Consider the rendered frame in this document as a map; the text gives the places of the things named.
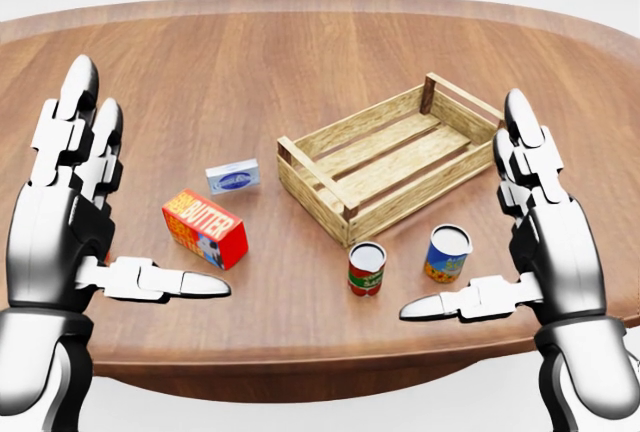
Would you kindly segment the small blue grey box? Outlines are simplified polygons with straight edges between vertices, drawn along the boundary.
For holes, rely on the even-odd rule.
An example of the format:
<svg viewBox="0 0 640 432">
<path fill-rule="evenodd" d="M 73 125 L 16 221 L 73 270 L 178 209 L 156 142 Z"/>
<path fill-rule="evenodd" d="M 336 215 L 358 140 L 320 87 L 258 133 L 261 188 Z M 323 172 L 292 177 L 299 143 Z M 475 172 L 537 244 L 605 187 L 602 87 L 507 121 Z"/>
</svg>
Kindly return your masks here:
<svg viewBox="0 0 640 432">
<path fill-rule="evenodd" d="M 205 176 L 213 195 L 245 189 L 261 182 L 256 158 L 207 168 Z"/>
</svg>

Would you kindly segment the red butter box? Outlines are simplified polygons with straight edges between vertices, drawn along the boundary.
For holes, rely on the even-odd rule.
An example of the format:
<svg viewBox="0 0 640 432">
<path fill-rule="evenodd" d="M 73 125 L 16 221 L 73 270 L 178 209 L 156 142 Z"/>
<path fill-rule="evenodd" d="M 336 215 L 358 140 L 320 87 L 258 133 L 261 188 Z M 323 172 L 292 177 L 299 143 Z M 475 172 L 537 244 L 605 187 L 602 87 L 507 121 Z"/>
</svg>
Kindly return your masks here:
<svg viewBox="0 0 640 432">
<path fill-rule="evenodd" d="M 162 213 L 176 242 L 222 270 L 248 252 L 243 220 L 190 189 L 166 202 Z"/>
</svg>

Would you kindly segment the blue yellow soup tin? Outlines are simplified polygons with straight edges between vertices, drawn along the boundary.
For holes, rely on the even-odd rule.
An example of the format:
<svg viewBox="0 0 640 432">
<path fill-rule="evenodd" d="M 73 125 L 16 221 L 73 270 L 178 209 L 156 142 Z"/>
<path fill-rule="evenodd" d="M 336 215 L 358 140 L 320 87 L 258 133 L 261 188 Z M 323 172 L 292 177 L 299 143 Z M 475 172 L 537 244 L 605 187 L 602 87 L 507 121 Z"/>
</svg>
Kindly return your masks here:
<svg viewBox="0 0 640 432">
<path fill-rule="evenodd" d="M 451 283 L 459 278 L 472 250 L 471 238 L 463 228 L 438 225 L 431 233 L 424 271 L 436 282 Z"/>
</svg>

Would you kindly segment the red tomato sauce tin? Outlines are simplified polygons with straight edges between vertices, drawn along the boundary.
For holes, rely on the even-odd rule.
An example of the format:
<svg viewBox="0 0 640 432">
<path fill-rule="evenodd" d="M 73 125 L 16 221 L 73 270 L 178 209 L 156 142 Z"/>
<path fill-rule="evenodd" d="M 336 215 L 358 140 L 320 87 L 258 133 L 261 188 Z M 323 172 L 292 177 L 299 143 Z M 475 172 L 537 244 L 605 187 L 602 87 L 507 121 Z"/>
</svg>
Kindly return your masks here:
<svg viewBox="0 0 640 432">
<path fill-rule="evenodd" d="M 365 241 L 349 252 L 348 286 L 359 297 L 374 296 L 382 286 L 387 254 L 378 243 Z"/>
</svg>

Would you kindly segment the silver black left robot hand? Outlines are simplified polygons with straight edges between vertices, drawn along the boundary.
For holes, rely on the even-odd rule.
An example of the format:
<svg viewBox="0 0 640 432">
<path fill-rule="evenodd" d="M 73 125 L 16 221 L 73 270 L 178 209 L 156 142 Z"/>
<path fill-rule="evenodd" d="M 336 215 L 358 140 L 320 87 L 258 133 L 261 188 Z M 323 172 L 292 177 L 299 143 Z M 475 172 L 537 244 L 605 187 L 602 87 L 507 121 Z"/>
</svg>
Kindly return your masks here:
<svg viewBox="0 0 640 432">
<path fill-rule="evenodd" d="M 97 289 L 134 302 L 230 296 L 216 277 L 163 269 L 150 258 L 108 258 L 115 224 L 107 199 L 123 172 L 123 113 L 98 95 L 97 68 L 81 54 L 59 98 L 43 105 L 31 143 L 36 159 L 8 236 L 10 305 L 82 312 Z"/>
</svg>

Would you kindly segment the wooden slat tray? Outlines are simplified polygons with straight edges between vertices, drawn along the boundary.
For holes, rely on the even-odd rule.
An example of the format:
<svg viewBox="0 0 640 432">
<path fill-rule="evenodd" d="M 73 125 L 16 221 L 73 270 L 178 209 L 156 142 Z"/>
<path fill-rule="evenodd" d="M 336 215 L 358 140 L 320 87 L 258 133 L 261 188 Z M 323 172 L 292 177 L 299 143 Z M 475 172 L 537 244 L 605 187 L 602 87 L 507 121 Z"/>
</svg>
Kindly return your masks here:
<svg viewBox="0 0 640 432">
<path fill-rule="evenodd" d="M 429 73 L 423 84 L 300 139 L 279 138 L 279 178 L 350 247 L 489 168 L 503 123 L 503 112 Z"/>
</svg>

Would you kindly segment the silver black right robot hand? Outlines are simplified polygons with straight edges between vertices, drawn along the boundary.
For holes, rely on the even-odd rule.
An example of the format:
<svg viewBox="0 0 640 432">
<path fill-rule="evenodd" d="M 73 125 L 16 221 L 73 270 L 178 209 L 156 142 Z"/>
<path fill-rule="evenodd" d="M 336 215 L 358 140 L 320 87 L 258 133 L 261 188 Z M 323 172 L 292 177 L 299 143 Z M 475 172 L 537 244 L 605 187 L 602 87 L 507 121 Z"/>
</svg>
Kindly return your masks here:
<svg viewBox="0 0 640 432">
<path fill-rule="evenodd" d="M 498 201 L 514 220 L 509 252 L 518 281 L 500 275 L 475 278 L 458 291 L 405 305 L 401 320 L 492 320 L 519 305 L 531 307 L 542 325 L 605 313 L 597 247 L 580 203 L 559 181 L 564 164 L 550 130 L 538 123 L 517 88 L 506 95 L 504 120 L 493 138 L 493 155 L 500 176 Z"/>
</svg>

